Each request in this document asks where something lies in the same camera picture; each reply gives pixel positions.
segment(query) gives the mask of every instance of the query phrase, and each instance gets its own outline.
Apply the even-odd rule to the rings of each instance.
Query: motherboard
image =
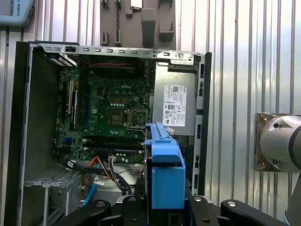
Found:
[[[149,121],[151,81],[147,74],[114,76],[80,68],[59,75],[55,150],[74,160],[142,163]]]

